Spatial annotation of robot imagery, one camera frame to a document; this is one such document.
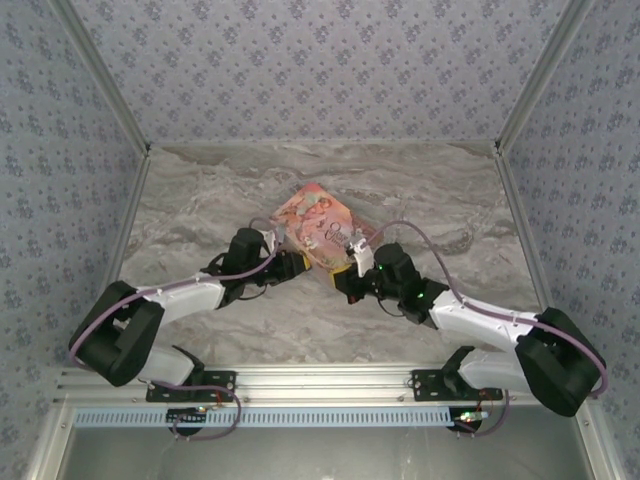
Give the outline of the pink book-shaped box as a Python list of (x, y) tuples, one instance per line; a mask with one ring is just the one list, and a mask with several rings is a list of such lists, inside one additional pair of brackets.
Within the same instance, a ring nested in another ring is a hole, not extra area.
[(269, 219), (284, 229), (286, 246), (304, 254), (311, 272), (329, 288), (332, 274), (353, 263), (346, 253), (350, 241), (377, 230), (316, 183), (298, 190)]

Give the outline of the right small circuit board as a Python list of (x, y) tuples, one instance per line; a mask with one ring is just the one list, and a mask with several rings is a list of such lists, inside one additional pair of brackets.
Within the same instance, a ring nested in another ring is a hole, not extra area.
[(452, 408), (450, 410), (453, 425), (450, 430), (465, 434), (475, 434), (489, 414), (482, 410)]

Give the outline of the small circuit board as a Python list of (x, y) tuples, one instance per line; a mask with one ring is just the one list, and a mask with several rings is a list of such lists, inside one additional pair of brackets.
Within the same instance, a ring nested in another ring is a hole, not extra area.
[(206, 420), (206, 411), (196, 407), (170, 408), (165, 414), (165, 422), (171, 425), (204, 424)]
[(450, 410), (453, 425), (450, 430), (465, 434), (475, 434), (489, 414), (482, 410), (452, 408)]

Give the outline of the left small circuit board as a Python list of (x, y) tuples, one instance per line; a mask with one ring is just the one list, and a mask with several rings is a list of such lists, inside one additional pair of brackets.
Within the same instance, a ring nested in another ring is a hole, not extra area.
[(165, 414), (165, 422), (171, 425), (204, 424), (206, 420), (206, 411), (196, 407), (170, 408)]

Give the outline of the grey metal tray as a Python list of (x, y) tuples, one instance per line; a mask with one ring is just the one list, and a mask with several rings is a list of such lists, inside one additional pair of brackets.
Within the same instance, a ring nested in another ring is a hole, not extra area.
[(107, 408), (51, 412), (26, 480), (629, 480), (595, 408), (514, 405), (494, 433), (436, 427), (241, 427), (179, 442)]

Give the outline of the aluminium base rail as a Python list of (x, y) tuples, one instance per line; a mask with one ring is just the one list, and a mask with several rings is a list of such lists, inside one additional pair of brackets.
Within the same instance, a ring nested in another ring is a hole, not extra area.
[[(395, 407), (413, 405), (412, 371), (419, 364), (216, 365), (234, 371), (235, 393), (245, 407)], [(113, 387), (95, 373), (60, 372), (53, 404), (75, 407), (143, 407), (146, 385)]]

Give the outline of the aluminium left side rail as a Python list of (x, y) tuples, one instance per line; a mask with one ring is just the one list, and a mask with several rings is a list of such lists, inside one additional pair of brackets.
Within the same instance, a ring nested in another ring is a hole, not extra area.
[[(134, 177), (134, 184), (125, 205), (124, 214), (122, 216), (120, 227), (116, 235), (111, 258), (108, 262), (106, 274), (102, 281), (101, 288), (103, 293), (106, 292), (106, 289), (111, 282), (116, 281), (119, 278), (121, 267), (124, 261), (125, 251), (129, 242), (129, 237), (133, 228), (134, 220), (136, 218), (139, 202), (144, 190), (149, 168), (149, 153), (145, 152), (141, 157), (139, 166), (137, 167)], [(110, 304), (99, 315), (97, 315), (95, 319), (91, 320), (87, 328), (84, 329), (79, 335), (77, 341), (73, 344), (69, 352), (69, 358), (76, 367), (87, 372), (98, 374), (98, 371), (84, 363), (77, 356), (77, 354), (80, 352), (80, 348), (83, 346), (84, 342), (89, 339), (90, 336), (102, 325), (102, 323), (107, 320), (108, 317), (117, 309), (119, 309), (118, 301)]]

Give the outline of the aluminium right side rail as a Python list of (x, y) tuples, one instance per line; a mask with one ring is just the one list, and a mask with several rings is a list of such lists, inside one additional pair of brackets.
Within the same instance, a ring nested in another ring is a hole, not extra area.
[(519, 195), (511, 166), (499, 148), (496, 148), (495, 157), (499, 176), (520, 238), (538, 302), (542, 308), (551, 307), (554, 305), (551, 289), (545, 276), (544, 267), (535, 245), (534, 236), (530, 228), (524, 204)]

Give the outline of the aluminium left corner post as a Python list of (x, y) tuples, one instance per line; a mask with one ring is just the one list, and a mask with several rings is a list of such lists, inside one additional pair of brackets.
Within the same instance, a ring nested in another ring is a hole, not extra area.
[(71, 0), (47, 1), (100, 89), (106, 103), (111, 108), (124, 134), (138, 153), (146, 155), (148, 142)]

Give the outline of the aluminium corner post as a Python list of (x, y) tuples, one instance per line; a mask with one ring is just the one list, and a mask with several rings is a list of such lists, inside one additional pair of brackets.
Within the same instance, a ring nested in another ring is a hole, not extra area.
[(100, 89), (106, 103), (111, 108), (124, 134), (138, 153), (146, 155), (148, 142), (71, 0), (47, 1)]
[(595, 1), (567, 0), (495, 140), (496, 151), (499, 155), (505, 156), (512, 148)]

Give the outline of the aluminium right corner post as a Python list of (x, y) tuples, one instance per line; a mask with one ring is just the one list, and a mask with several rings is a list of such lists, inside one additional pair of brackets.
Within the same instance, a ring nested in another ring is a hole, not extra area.
[(496, 151), (499, 155), (505, 156), (512, 148), (595, 1), (567, 0), (495, 140)]

